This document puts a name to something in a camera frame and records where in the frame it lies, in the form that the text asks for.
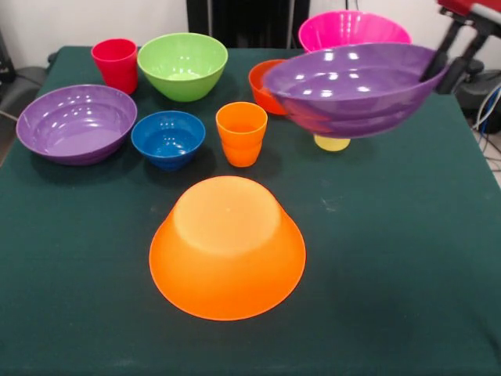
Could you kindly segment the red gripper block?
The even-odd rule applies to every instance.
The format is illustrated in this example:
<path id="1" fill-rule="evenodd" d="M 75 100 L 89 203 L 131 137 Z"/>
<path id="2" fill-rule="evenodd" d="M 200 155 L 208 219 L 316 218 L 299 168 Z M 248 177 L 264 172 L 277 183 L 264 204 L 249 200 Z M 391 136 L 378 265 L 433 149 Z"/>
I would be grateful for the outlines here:
<path id="1" fill-rule="evenodd" d="M 489 35 L 500 35 L 500 0 L 437 0 L 445 12 L 450 12 L 455 18 L 446 31 L 442 42 L 432 56 L 429 64 L 420 77 L 425 82 L 435 77 L 440 71 L 445 73 L 436 87 L 438 94 L 449 94 L 467 67 L 486 43 Z M 457 56 L 450 64 L 448 51 L 464 25 L 477 30 L 477 34 L 467 45 L 461 56 Z"/>

